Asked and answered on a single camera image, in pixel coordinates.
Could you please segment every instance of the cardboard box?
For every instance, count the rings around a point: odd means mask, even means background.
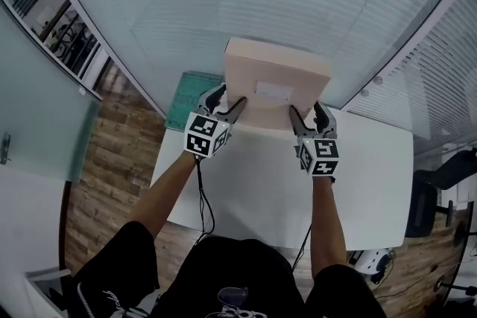
[[[291,129],[290,104],[305,118],[331,77],[331,65],[320,56],[235,37],[224,64],[229,107],[248,98],[238,122],[267,129]]]

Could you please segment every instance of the green cutting mat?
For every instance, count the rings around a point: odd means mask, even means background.
[[[165,127],[184,131],[189,113],[195,110],[199,97],[205,91],[222,83],[222,76],[186,71],[180,78],[171,108],[167,114]]]

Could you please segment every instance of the door handle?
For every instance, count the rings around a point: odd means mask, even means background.
[[[5,133],[3,135],[3,139],[1,140],[0,144],[0,165],[6,165],[7,161],[11,160],[8,157],[8,148],[10,146],[10,138],[11,135],[8,133]]]

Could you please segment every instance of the chair seat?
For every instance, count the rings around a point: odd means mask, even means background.
[[[432,185],[420,182],[414,178],[405,236],[407,238],[429,236],[434,226],[436,207],[436,189]]]

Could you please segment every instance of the table top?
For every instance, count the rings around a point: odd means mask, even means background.
[[[333,191],[347,250],[400,246],[411,200],[412,134],[348,112],[332,113],[340,153]],[[214,233],[299,248],[311,222],[312,178],[300,170],[293,133],[236,124],[232,135],[201,163]],[[182,150],[183,133],[167,130],[151,184]],[[201,229],[195,171],[168,219]]]

